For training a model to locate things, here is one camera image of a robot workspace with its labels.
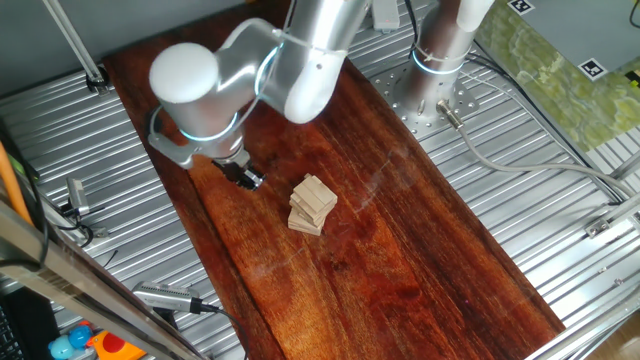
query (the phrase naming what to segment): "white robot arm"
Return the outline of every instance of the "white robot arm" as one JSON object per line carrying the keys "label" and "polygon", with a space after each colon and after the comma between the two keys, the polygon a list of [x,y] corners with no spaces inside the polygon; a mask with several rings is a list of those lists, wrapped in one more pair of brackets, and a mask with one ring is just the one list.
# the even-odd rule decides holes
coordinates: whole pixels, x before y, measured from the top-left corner
{"label": "white robot arm", "polygon": [[[240,115],[239,110],[252,100],[252,105],[263,100],[293,123],[307,123],[318,116],[333,94],[349,45],[371,1],[294,1],[286,32],[264,20],[250,19],[215,53],[192,43],[164,50],[151,66],[151,88],[189,144],[175,145],[155,132],[153,124],[149,143],[184,168],[192,166],[192,155],[205,155],[227,178],[255,190],[263,177],[251,167],[243,149],[242,122],[248,113]],[[416,69],[407,72],[410,79],[397,84],[406,89],[398,91],[407,98],[403,104],[424,107],[424,98],[433,97],[429,102],[436,111],[437,100],[447,98],[453,86],[434,91],[433,84],[442,79],[453,83],[449,80],[457,77],[492,3],[442,0],[438,10],[425,18],[419,53],[413,56]],[[432,73],[424,70],[429,66],[434,68]]]}

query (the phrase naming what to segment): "metal grating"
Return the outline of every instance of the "metal grating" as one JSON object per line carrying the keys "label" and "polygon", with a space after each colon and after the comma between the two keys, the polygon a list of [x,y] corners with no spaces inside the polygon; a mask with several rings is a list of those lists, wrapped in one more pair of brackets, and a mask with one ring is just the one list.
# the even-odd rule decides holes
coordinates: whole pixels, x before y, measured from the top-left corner
{"label": "metal grating", "polygon": [[[56,204],[67,200],[66,177],[82,179],[92,207],[83,223],[104,226],[109,239],[86,248],[129,288],[139,281],[193,286],[207,303],[219,299],[115,91],[90,93],[75,74],[0,101],[0,117],[25,158],[40,172],[40,188]],[[79,317],[54,305],[61,328]],[[216,359],[241,359],[222,315],[177,314],[178,327]]]}
{"label": "metal grating", "polygon": [[[587,155],[602,171],[610,174],[638,151],[640,151],[640,127],[607,141],[589,151]],[[640,171],[629,175],[623,182],[633,191],[640,192]]]}
{"label": "metal grating", "polygon": [[[350,59],[374,85],[377,79],[388,81],[380,77],[390,72],[401,74],[395,69],[409,61],[413,30],[404,0],[397,3],[401,15],[397,32],[381,35],[365,22],[350,49]],[[435,4],[413,3],[418,18]],[[526,104],[494,72],[472,63],[462,70]],[[539,123],[536,118],[542,117],[528,104],[536,118],[502,92],[466,77],[462,80],[480,104],[477,114],[465,118],[465,127],[489,159],[505,165],[575,162],[557,141],[560,135],[549,133],[553,127]],[[640,235],[630,221],[594,239],[584,230],[612,209],[610,198],[589,177],[560,170],[496,172],[479,164],[450,126],[416,129],[416,124],[405,124],[566,326],[598,307],[610,306],[612,299],[640,281]],[[636,133],[638,142],[630,148],[634,151],[640,147],[640,132]],[[635,180],[629,185],[640,190],[640,177]]]}

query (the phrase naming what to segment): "cable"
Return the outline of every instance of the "cable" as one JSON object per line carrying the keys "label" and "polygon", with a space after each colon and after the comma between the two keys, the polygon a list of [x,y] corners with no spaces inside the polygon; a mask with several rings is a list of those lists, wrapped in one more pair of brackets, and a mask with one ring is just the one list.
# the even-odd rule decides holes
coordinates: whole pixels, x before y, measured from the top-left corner
{"label": "cable", "polygon": [[[462,74],[462,76],[463,76],[463,77],[468,77],[468,78],[470,78],[470,79],[472,79],[472,80],[475,80],[475,81],[477,81],[477,82],[479,82],[479,83],[482,83],[482,84],[485,84],[485,85],[487,85],[487,86],[489,86],[489,87],[492,87],[492,88],[494,88],[494,89],[496,89],[496,90],[500,91],[501,93],[503,93],[503,94],[507,95],[508,97],[510,97],[513,101],[515,101],[518,105],[520,105],[520,107],[521,107],[524,111],[526,111],[526,112],[527,112],[527,114],[528,114],[532,119],[536,120],[536,122],[538,123],[538,125],[540,125],[540,127],[544,130],[544,132],[546,132],[546,133],[547,133],[547,135],[549,135],[549,137],[551,137],[552,139],[554,139],[554,137],[553,137],[553,135],[551,134],[551,132],[550,132],[549,130],[547,130],[547,128],[546,128],[546,127],[542,126],[542,124],[540,124],[540,122],[538,121],[538,119],[537,119],[535,116],[533,116],[533,114],[529,111],[529,109],[527,109],[527,107],[526,107],[526,106],[524,106],[524,104],[523,104],[523,103],[522,103],[522,102],[521,102],[517,97],[515,97],[515,96],[511,95],[511,94],[510,94],[508,91],[506,91],[505,89],[502,89],[502,88],[500,88],[500,87],[498,87],[498,86],[496,86],[496,85],[494,85],[494,84],[492,84],[492,83],[490,83],[490,82],[488,82],[488,81],[482,80],[482,79],[480,79],[480,78],[479,78],[479,77],[477,77],[477,76],[473,76],[473,75],[471,75],[471,74],[465,73],[464,71],[460,71],[460,74]],[[558,144],[558,146],[560,146],[560,147],[562,148],[562,150],[564,150],[564,151],[566,151],[567,153],[571,154],[571,151],[569,151],[569,149],[567,149],[563,144],[561,144],[560,142],[557,142],[557,141],[556,141],[556,143]]]}
{"label": "cable", "polygon": [[89,244],[91,244],[91,242],[93,241],[93,237],[94,237],[93,230],[91,230],[91,228],[88,227],[87,225],[83,225],[83,224],[80,224],[80,227],[84,229],[84,231],[86,231],[87,233],[87,241],[85,241],[84,244],[80,245],[81,248],[85,248]]}
{"label": "cable", "polygon": [[72,230],[77,230],[80,228],[80,222],[76,222],[76,224],[74,226],[71,227],[65,227],[65,226],[58,226],[56,225],[56,227],[60,230],[64,230],[64,231],[72,231]]}
{"label": "cable", "polygon": [[[464,71],[460,71],[460,74],[462,74],[463,76],[469,77],[472,80],[475,80],[477,82],[483,83],[485,85],[488,85],[500,92],[502,92],[503,94],[507,95],[508,97],[510,97],[513,101],[515,101],[518,105],[520,105],[522,107],[522,109],[524,109],[524,111],[527,112],[527,114],[529,114],[529,116],[531,116],[531,118],[535,119],[535,116],[533,116],[533,114],[531,114],[531,112],[524,106],[524,104],[522,104],[522,102],[520,102],[520,100],[518,100],[515,96],[509,94],[507,91],[505,91],[504,89],[501,89],[500,87],[493,85],[487,81],[484,81],[482,79],[479,79],[476,76],[470,75],[465,73]],[[635,195],[635,193],[633,191],[631,191],[628,187],[626,187],[624,184],[622,184],[620,181],[612,178],[609,175],[605,175],[597,170],[593,170],[590,169],[588,167],[582,166],[582,165],[569,165],[569,164],[541,164],[541,165],[534,165],[534,166],[523,166],[523,167],[506,167],[506,166],[502,166],[502,165],[497,165],[494,163],[491,163],[492,165],[496,165],[496,166],[492,166],[492,165],[488,165],[487,162],[490,163],[489,160],[487,160],[486,158],[482,157],[482,155],[480,155],[479,153],[477,153],[477,150],[475,150],[475,147],[473,146],[473,144],[470,142],[469,138],[467,137],[466,131],[463,128],[459,129],[460,135],[462,135],[463,139],[465,139],[465,142],[467,143],[467,145],[469,146],[469,149],[471,149],[472,152],[474,152],[476,154],[476,156],[480,159],[480,161],[482,163],[484,163],[485,165],[492,167],[496,170],[500,170],[498,169],[498,167],[501,167],[503,169],[506,168],[511,168],[513,170],[502,170],[502,171],[539,171],[539,170],[543,170],[545,168],[549,168],[549,169],[565,169],[565,170],[574,170],[574,171],[578,171],[578,172],[582,172],[585,174],[589,174],[589,175],[593,175],[615,187],[617,187],[618,189],[622,190],[627,196],[632,197]]]}
{"label": "cable", "polygon": [[609,175],[605,175],[599,171],[589,169],[581,165],[546,163],[546,164],[532,165],[532,166],[504,166],[504,165],[493,163],[489,159],[485,158],[482,154],[480,154],[480,152],[478,152],[478,149],[476,149],[476,147],[473,145],[473,143],[469,139],[469,135],[467,135],[467,131],[464,129],[464,127],[459,128],[458,132],[460,133],[460,136],[462,136],[462,139],[464,140],[464,142],[469,147],[469,150],[471,150],[471,152],[478,158],[478,160],[480,160],[481,163],[483,163],[484,165],[492,169],[495,169],[498,171],[507,171],[507,172],[529,172],[529,171],[541,171],[541,170],[547,170],[547,169],[562,169],[562,170],[578,171],[587,175],[595,176],[597,178],[602,179],[603,181],[608,182],[609,184],[622,190],[622,192],[624,192],[629,197],[633,197],[635,195],[633,191],[627,188],[620,181],[612,178]]}
{"label": "cable", "polygon": [[640,4],[640,0],[636,0],[636,4],[633,5],[633,8],[631,9],[631,14],[629,15],[629,22],[631,23],[631,26],[640,29],[640,24],[636,24],[636,22],[633,21],[633,15],[636,13],[638,4]]}
{"label": "cable", "polygon": [[413,11],[413,5],[411,0],[404,0],[404,5],[407,7],[407,13],[409,13],[409,19],[411,20],[411,27],[413,27],[413,45],[412,48],[418,46],[418,22],[416,21],[416,14]]}
{"label": "cable", "polygon": [[20,215],[20,217],[29,223],[29,225],[33,226],[33,221],[31,221],[31,215],[29,215],[29,210],[27,210],[27,205],[24,202],[24,197],[22,197],[22,190],[20,190],[20,185],[18,184],[18,179],[16,179],[16,174],[13,172],[13,167],[11,166],[11,161],[9,160],[9,155],[7,155],[7,151],[2,146],[0,142],[0,176],[4,181],[4,186],[7,189],[7,193],[9,194],[9,200],[11,201],[11,205],[15,212]]}
{"label": "cable", "polygon": [[104,263],[104,265],[102,265],[103,268],[107,268],[107,265],[109,265],[109,263],[111,262],[111,260],[113,260],[114,257],[116,257],[116,255],[118,255],[118,249],[115,249],[113,251],[113,254],[111,255],[111,257],[109,258],[109,260],[107,260],[106,263]]}
{"label": "cable", "polygon": [[229,314],[228,312],[220,309],[219,307],[213,306],[213,305],[210,305],[210,304],[202,304],[200,306],[200,310],[202,310],[204,312],[212,312],[212,313],[216,313],[216,314],[222,314],[222,315],[228,317],[229,320],[233,321],[236,325],[238,325],[238,329],[240,329],[240,333],[242,334],[242,337],[244,338],[245,344],[247,344],[247,348],[245,349],[245,353],[244,353],[244,360],[247,360],[249,358],[249,336],[247,335],[247,332],[244,330],[244,327],[242,326],[242,324],[240,324],[238,319],[236,319],[233,315]]}
{"label": "cable", "polygon": [[27,166],[27,162],[22,157],[22,153],[18,150],[18,146],[13,142],[11,137],[7,136],[4,131],[0,131],[0,141],[9,145],[9,147],[15,149],[14,157],[16,160],[22,164],[25,176],[29,181],[29,185],[31,185],[31,191],[33,192],[33,197],[36,202],[36,216],[32,216],[32,219],[37,219],[37,225],[40,227],[40,231],[42,231],[42,251],[40,253],[40,258],[38,262],[30,261],[30,260],[1,260],[0,267],[6,266],[24,266],[28,269],[36,269],[41,270],[44,267],[44,261],[47,257],[47,253],[49,252],[49,227],[47,218],[44,213],[44,205],[42,204],[42,199],[40,198],[38,187],[35,183],[36,174],[34,174],[34,170],[31,166]]}
{"label": "cable", "polygon": [[[474,40],[474,43],[476,44],[476,46],[478,48],[480,48],[480,50],[484,51],[484,49],[482,48],[482,46]],[[467,57],[467,60],[473,63],[476,63],[478,65],[484,66],[490,70],[495,71],[496,73],[498,73],[500,76],[502,76],[505,80],[509,81],[520,93],[520,95],[522,95],[522,97],[524,97],[524,99],[531,104],[531,106],[533,107],[533,109],[540,114],[540,116],[544,119],[544,121],[546,121],[548,124],[551,124],[551,121],[549,120],[549,118],[547,118],[547,116],[542,112],[542,110],[540,110],[540,108],[536,105],[536,103],[533,101],[533,99],[531,99],[531,97],[524,91],[524,89],[520,86],[520,84],[518,84],[517,81],[515,81],[515,79],[513,77],[511,77],[511,75],[509,75],[505,70],[503,70],[502,68],[500,68],[500,66],[491,58],[486,57],[486,56],[482,56],[476,53],[470,53]],[[474,78],[473,76],[471,76],[472,79],[477,80],[479,82],[483,82],[481,79],[478,78]],[[494,86],[493,84],[484,82],[485,84],[489,85],[489,86]],[[540,121],[538,120],[538,117],[533,116],[530,112],[529,115],[531,115],[533,117],[533,119],[536,120],[536,122],[538,124],[540,124],[540,126],[545,130],[545,132],[551,136],[552,138],[555,139],[555,136],[553,136],[549,130],[540,123]],[[585,167],[589,167],[587,164],[588,162],[582,157],[582,155],[580,155],[580,152],[575,149],[575,147],[570,143],[567,142],[566,146],[565,144],[562,144],[561,142],[557,141],[556,139],[556,143],[558,144],[558,146],[560,146],[562,149],[564,149],[565,151],[567,151],[569,154],[573,154],[574,158],[578,161],[579,164],[585,166]],[[611,189],[611,185],[609,185],[609,183],[607,183],[606,181],[603,181],[603,185],[609,189]]]}

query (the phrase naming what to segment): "wooden table surface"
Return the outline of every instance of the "wooden table surface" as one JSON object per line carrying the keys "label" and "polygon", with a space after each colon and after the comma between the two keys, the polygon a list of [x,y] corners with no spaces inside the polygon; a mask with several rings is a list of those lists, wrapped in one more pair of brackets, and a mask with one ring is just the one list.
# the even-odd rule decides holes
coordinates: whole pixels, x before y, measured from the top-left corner
{"label": "wooden table surface", "polygon": [[[148,82],[153,59],[185,41],[215,50],[249,17],[280,26],[286,4],[274,1],[104,59],[222,304],[249,332],[251,359],[522,359],[563,330],[348,62],[312,123],[256,108],[246,148],[268,176],[256,192],[205,158],[183,171],[148,145],[145,114],[158,104]],[[173,125],[165,133],[184,141]],[[287,228],[289,196],[306,173],[339,198],[322,236]]]}

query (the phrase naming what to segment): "metal rail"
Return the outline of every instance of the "metal rail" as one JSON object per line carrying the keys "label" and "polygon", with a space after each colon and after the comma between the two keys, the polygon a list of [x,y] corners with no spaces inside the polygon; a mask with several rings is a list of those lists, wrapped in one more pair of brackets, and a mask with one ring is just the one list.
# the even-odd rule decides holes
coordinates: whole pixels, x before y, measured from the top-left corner
{"label": "metal rail", "polygon": [[[204,360],[182,335],[61,234],[52,234],[45,269],[20,266],[0,272],[113,332],[158,359]],[[0,202],[0,257],[38,258],[42,234]]]}
{"label": "metal rail", "polygon": [[526,360],[562,360],[596,341],[640,309],[640,284],[627,295],[613,300],[606,310],[596,310],[582,321],[570,326]]}
{"label": "metal rail", "polygon": [[108,94],[109,88],[107,87],[106,79],[102,76],[98,65],[93,61],[91,54],[87,51],[82,39],[80,39],[80,35],[76,32],[76,29],[71,24],[69,17],[67,17],[58,0],[42,0],[42,2],[47,7],[47,10],[49,10],[49,13],[51,13],[51,17],[53,17],[60,31],[67,39],[76,57],[80,60],[80,64],[82,64],[88,79],[96,88],[98,94],[100,96]]}

